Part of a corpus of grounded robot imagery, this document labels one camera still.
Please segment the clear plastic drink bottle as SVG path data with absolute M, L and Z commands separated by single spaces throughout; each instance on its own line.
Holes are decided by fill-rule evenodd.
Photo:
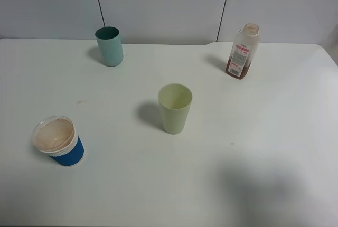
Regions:
M 234 40 L 226 73 L 236 79 L 243 79 L 248 73 L 259 42 L 259 26 L 246 24 Z

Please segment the light green plastic cup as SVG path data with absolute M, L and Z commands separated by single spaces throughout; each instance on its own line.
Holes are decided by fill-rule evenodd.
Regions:
M 165 85 L 158 92 L 158 103 L 164 130 L 171 135 L 183 131 L 193 99 L 191 90 L 178 83 Z

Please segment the teal plastic cup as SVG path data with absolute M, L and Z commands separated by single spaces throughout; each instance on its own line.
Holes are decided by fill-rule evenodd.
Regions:
M 95 37 L 106 66 L 115 67 L 122 63 L 124 54 L 119 29 L 106 26 L 95 32 Z

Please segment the blue sleeved paper cup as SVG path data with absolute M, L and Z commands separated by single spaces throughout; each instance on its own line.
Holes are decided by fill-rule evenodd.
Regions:
M 62 166 L 79 163 L 85 153 L 73 122 L 65 116 L 52 116 L 33 130 L 31 142 L 41 153 Z

